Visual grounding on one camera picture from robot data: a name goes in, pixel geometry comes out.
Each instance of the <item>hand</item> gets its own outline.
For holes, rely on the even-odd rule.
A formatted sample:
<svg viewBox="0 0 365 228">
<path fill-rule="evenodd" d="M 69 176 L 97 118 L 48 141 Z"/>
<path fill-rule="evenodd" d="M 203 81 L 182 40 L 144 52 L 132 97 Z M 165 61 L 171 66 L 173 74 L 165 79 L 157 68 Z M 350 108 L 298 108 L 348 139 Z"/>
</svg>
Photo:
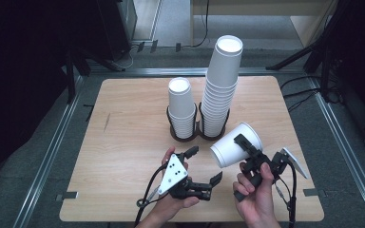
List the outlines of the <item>hand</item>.
<svg viewBox="0 0 365 228">
<path fill-rule="evenodd" d="M 172 146 L 165 152 L 162 164 L 165 164 L 170 159 L 175 149 L 176 148 Z M 183 166 L 185 169 L 188 169 L 188 163 L 185 162 Z M 154 208 L 137 227 L 161 227 L 167 221 L 172 219 L 181 209 L 191 207 L 198 202 L 200 202 L 200 200 L 196 197 L 174 199 L 170 195 L 167 195 L 163 199 L 157 201 Z"/>
<path fill-rule="evenodd" d="M 250 182 L 251 174 L 237 175 L 238 181 L 233 182 L 233 189 L 247 196 L 243 201 L 238 202 L 235 198 L 236 208 L 248 227 L 280 227 L 274 213 L 272 199 L 272 183 L 274 176 L 269 165 L 263 163 L 260 168 L 262 183 L 256 189 Z"/>
</svg>

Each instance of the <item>metal bar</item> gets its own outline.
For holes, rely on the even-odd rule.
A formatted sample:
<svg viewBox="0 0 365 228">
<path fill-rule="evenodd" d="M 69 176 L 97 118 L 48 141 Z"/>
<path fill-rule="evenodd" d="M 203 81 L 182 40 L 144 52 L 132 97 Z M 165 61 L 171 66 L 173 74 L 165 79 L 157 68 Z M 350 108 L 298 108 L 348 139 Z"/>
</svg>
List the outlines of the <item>metal bar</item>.
<svg viewBox="0 0 365 228">
<path fill-rule="evenodd" d="M 80 89 L 83 83 L 83 78 L 79 76 L 76 82 L 77 89 Z M 40 168 L 38 169 L 34 181 L 28 190 L 22 208 L 20 209 L 17 219 L 13 224 L 14 228 L 27 227 L 29 223 L 29 219 L 34 211 L 34 207 L 40 197 L 44 184 L 46 183 L 49 170 L 52 166 L 53 161 L 55 160 L 58 148 L 61 144 L 62 139 L 64 138 L 65 132 L 67 131 L 67 126 L 69 124 L 70 118 L 72 117 L 73 111 L 75 110 L 76 104 L 78 103 L 79 94 L 80 93 L 76 94 L 73 101 L 67 105 L 67 108 L 64 111 L 61 121 L 59 122 L 51 143 L 49 144 L 46 155 L 41 162 Z"/>
<path fill-rule="evenodd" d="M 123 72 L 105 70 L 102 66 L 90 65 L 95 75 L 128 78 L 128 77 L 172 77 L 172 76 L 204 76 L 207 67 L 180 67 L 180 68 L 132 68 Z M 266 70 L 264 67 L 241 67 L 239 75 L 279 75 L 279 74 L 304 74 L 301 67 L 286 67 L 281 70 Z"/>
<path fill-rule="evenodd" d="M 316 79 L 311 79 L 310 85 L 312 88 L 319 87 Z M 321 108 L 321 111 L 324 114 L 325 119 L 327 120 L 327 123 L 334 134 L 340 152 L 342 153 L 342 156 L 346 161 L 346 164 L 348 165 L 353 178 L 355 179 L 355 183 L 360 191 L 360 194 L 365 201 L 365 171 L 361 166 L 361 164 L 359 163 L 355 151 L 350 146 L 345 136 L 345 133 L 340 127 L 340 124 L 336 119 L 336 116 L 331 108 L 331 105 L 325 103 L 324 99 L 321 97 L 320 94 L 317 94 L 316 98 L 319 107 Z"/>
</svg>

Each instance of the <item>table top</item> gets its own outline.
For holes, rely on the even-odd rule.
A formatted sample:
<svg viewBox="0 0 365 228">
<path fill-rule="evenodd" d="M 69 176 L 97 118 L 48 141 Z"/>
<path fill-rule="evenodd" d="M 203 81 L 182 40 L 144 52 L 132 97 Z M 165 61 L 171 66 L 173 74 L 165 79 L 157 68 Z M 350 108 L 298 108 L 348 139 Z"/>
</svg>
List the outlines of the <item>table top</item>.
<svg viewBox="0 0 365 228">
<path fill-rule="evenodd" d="M 202 101 L 205 78 L 188 78 L 198 105 Z M 78 192 L 76 199 L 64 199 L 60 218 L 64 221 L 134 221 L 139 208 L 136 201 L 144 196 L 148 182 L 161 165 L 169 146 L 176 153 L 197 145 L 200 151 L 186 162 L 194 182 L 208 183 L 223 171 L 221 183 L 210 201 L 201 201 L 181 210 L 171 221 L 242 221 L 233 196 L 233 181 L 240 172 L 234 164 L 222 170 L 212 158 L 215 142 L 200 136 L 190 142 L 177 142 L 170 135 L 166 116 L 169 78 L 108 79 L 100 89 L 86 135 L 69 183 L 68 192 Z M 283 101 L 278 82 L 272 76 L 242 76 L 230 106 L 226 133 L 241 122 L 250 124 L 270 159 L 282 147 L 296 156 L 309 173 L 298 137 Z M 292 173 L 286 168 L 281 178 L 292 190 Z M 151 191 L 160 184 L 155 179 Z M 285 187 L 279 188 L 289 199 Z M 298 173 L 298 221 L 319 221 L 324 217 L 318 196 L 306 197 L 303 189 L 314 189 L 312 178 Z M 273 187 L 278 220 L 288 220 L 283 200 Z M 142 218 L 151 210 L 148 205 Z"/>
</svg>

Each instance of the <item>stack of paper cups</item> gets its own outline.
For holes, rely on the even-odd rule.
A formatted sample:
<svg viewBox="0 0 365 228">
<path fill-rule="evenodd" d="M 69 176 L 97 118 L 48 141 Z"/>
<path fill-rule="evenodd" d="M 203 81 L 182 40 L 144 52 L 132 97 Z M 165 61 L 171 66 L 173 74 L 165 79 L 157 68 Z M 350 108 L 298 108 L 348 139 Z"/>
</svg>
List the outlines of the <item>stack of paper cups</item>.
<svg viewBox="0 0 365 228">
<path fill-rule="evenodd" d="M 187 139 L 194 132 L 196 106 L 191 84 L 186 78 L 174 78 L 168 84 L 168 116 L 176 136 Z"/>
<path fill-rule="evenodd" d="M 219 136 L 224 127 L 238 83 L 241 53 L 242 41 L 235 36 L 222 36 L 215 44 L 201 105 L 200 127 L 207 137 Z"/>
</svg>

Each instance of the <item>cable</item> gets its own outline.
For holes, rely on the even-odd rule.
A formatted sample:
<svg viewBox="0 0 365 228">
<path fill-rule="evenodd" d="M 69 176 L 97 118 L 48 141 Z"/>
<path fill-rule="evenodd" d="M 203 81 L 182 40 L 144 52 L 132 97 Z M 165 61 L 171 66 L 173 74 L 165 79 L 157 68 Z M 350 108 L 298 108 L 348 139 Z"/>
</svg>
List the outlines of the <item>cable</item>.
<svg viewBox="0 0 365 228">
<path fill-rule="evenodd" d="M 289 228 L 293 228 L 293 227 L 295 227 L 295 222 L 296 222 L 296 190 L 298 188 L 298 179 L 297 179 L 295 166 L 291 162 L 288 162 L 288 163 L 289 163 L 290 167 L 292 168 L 292 175 L 293 175 L 293 187 L 292 187 L 293 195 L 289 201 L 289 205 L 290 205 Z"/>
<path fill-rule="evenodd" d="M 207 0 L 207 2 L 206 2 L 205 36 L 203 37 L 203 40 L 195 46 L 183 46 L 183 47 L 185 47 L 185 48 L 192 48 L 192 47 L 197 48 L 197 47 L 199 47 L 203 44 L 203 42 L 206 40 L 207 32 L 208 32 L 208 24 L 207 24 L 208 15 L 209 15 L 209 0 Z"/>
<path fill-rule="evenodd" d="M 298 77 L 298 78 L 294 78 L 294 79 L 291 79 L 285 83 L 283 83 L 281 86 L 280 86 L 280 90 L 282 90 L 284 88 L 284 86 L 288 85 L 289 83 L 292 83 L 294 81 L 297 81 L 297 80 L 301 80 L 301 79 L 309 79 L 309 78 L 317 78 L 317 79 L 321 79 L 321 77 L 319 76 L 303 76 L 303 77 Z"/>
<path fill-rule="evenodd" d="M 303 102 L 309 100 L 312 96 L 316 95 L 318 93 L 318 88 L 315 88 L 316 90 L 313 91 L 312 93 L 310 93 L 305 99 L 291 105 L 289 108 L 288 108 L 288 111 L 291 112 L 293 110 L 295 110 L 296 108 L 298 108 Z"/>
<path fill-rule="evenodd" d="M 111 64 L 112 64 L 112 65 L 115 65 L 116 67 L 122 68 L 122 69 L 126 69 L 126 68 L 130 68 L 130 67 L 132 67 L 132 65 L 133 65 L 133 57 L 132 57 L 132 55 L 131 55 L 131 51 L 132 51 L 133 49 L 135 49 L 135 48 L 137 48 L 137 46 L 136 46 L 136 47 L 132 47 L 132 48 L 128 51 L 129 58 L 131 59 L 131 63 L 130 63 L 130 65 L 129 65 L 129 66 L 120 66 L 120 65 L 118 65 L 118 64 L 116 64 L 116 63 L 115 63 L 116 61 L 121 60 L 121 59 L 125 56 L 125 54 L 123 54 L 123 55 L 122 55 L 120 58 L 118 58 L 116 61 L 112 61 L 112 62 L 111 62 Z"/>
<path fill-rule="evenodd" d="M 136 227 L 138 224 L 139 224 L 139 222 L 141 221 L 141 216 L 142 216 L 142 213 L 144 212 L 144 209 L 145 209 L 145 207 L 148 205 L 148 204 L 150 204 L 150 203 L 152 203 L 153 201 L 157 201 L 157 200 L 161 200 L 162 198 L 160 198 L 160 199 L 157 199 L 157 200 L 153 200 L 153 201 L 151 201 L 151 202 L 146 202 L 147 201 L 147 195 L 149 194 L 149 191 L 150 191 L 150 187 L 152 186 L 152 183 L 153 183 L 153 181 L 155 180 L 155 178 L 156 178 L 156 176 L 162 171 L 162 170 L 164 170 L 166 167 L 167 167 L 167 165 L 168 165 L 168 162 L 166 162 L 166 163 L 164 163 L 162 166 L 160 166 L 157 170 L 156 170 L 156 172 L 153 174 L 153 176 L 152 176 L 152 178 L 150 179 L 150 181 L 149 181 L 149 184 L 147 185 L 147 187 L 146 187 L 146 191 L 145 191 L 145 193 L 144 193 L 144 197 L 142 198 L 142 199 L 139 199 L 138 201 L 137 201 L 137 204 L 138 204 L 138 206 L 140 207 L 139 208 L 139 211 L 138 211 L 138 215 L 136 215 L 136 218 L 135 218 L 135 225 L 134 225 L 134 227 Z"/>
</svg>

